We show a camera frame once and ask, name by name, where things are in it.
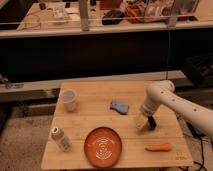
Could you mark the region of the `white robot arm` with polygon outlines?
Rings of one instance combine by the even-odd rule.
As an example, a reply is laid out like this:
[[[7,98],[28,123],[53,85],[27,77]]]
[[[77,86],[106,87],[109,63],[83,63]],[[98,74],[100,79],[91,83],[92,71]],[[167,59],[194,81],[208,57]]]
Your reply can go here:
[[[156,127],[153,115],[161,105],[165,105],[179,113],[202,133],[213,138],[213,111],[177,96],[174,91],[175,85],[170,80],[150,83],[145,90],[145,99],[136,119],[136,128],[141,131],[146,123]]]

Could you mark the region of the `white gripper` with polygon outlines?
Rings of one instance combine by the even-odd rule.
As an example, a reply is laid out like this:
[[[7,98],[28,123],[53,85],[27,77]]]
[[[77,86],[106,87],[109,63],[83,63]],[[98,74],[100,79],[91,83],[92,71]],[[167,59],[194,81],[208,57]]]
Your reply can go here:
[[[145,105],[140,107],[140,111],[143,115],[139,115],[136,119],[136,128],[138,131],[141,131],[144,126],[149,122],[149,126],[151,130],[154,130],[157,127],[156,121],[152,116],[154,112],[147,108]]]

